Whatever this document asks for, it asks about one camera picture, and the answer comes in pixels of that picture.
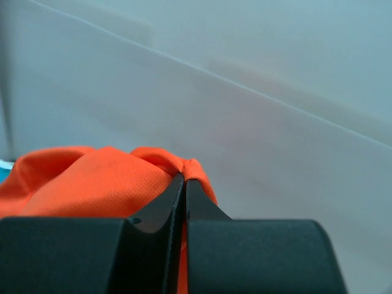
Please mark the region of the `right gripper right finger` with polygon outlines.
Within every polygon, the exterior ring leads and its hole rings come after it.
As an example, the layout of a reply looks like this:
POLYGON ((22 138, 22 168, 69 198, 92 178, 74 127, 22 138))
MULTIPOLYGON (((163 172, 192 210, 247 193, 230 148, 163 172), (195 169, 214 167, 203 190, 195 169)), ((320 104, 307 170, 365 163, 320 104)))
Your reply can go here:
POLYGON ((186 184, 189 293, 346 293, 332 243, 313 220, 234 220, 186 184))

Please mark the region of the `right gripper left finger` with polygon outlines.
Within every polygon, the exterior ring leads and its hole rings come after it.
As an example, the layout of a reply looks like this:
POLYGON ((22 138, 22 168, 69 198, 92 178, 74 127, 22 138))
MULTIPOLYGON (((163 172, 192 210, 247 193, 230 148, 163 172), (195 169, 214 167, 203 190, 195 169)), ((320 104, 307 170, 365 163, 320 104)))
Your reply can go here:
POLYGON ((7 217, 2 293, 176 293, 184 178, 127 218, 7 217))

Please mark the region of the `orange shirt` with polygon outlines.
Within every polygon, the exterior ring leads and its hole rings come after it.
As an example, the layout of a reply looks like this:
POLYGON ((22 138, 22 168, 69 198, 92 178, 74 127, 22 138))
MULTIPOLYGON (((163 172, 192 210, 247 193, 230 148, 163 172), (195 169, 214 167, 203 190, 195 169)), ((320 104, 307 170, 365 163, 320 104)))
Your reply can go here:
POLYGON ((112 147, 53 148, 19 158, 1 184, 1 221, 7 217, 127 218, 158 197, 181 174, 184 222, 178 289, 189 293, 186 184, 196 179, 216 204, 201 164, 160 148, 125 153, 112 147))

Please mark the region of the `teal polo shirt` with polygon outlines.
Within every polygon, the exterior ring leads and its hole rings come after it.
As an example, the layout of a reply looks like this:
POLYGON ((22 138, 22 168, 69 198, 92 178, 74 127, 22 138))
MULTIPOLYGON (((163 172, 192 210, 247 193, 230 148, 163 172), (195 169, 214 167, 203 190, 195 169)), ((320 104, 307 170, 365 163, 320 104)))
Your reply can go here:
POLYGON ((0 160, 0 183, 3 183, 9 176, 14 163, 0 160))

